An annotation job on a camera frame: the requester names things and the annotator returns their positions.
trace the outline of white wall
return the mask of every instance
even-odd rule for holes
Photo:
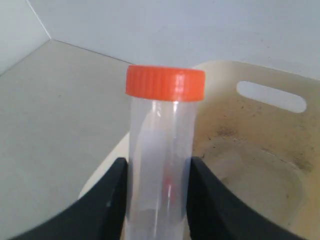
[[[48,40],[26,0],[0,0],[0,75]]]
[[[319,0],[30,0],[53,39],[136,64],[236,60],[320,79]]]

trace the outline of grey surface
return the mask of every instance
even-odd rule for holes
[[[65,209],[129,129],[128,63],[49,41],[0,77],[0,239]]]

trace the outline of plastic tube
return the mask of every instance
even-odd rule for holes
[[[153,77],[159,71],[168,70],[146,66],[132,68],[135,68],[133,71],[153,68]],[[184,71],[196,70],[169,68],[169,71],[173,71],[172,74],[178,71],[181,76]],[[203,85],[204,74],[201,74],[203,81],[200,84]],[[182,101],[163,100],[163,94],[162,97],[155,96],[157,100],[145,99],[136,91],[128,90],[130,81],[128,73],[126,91],[134,97],[131,103],[125,239],[182,240],[197,103],[186,101],[185,96],[180,98]],[[157,88],[153,91],[158,91],[161,86],[157,85]]]

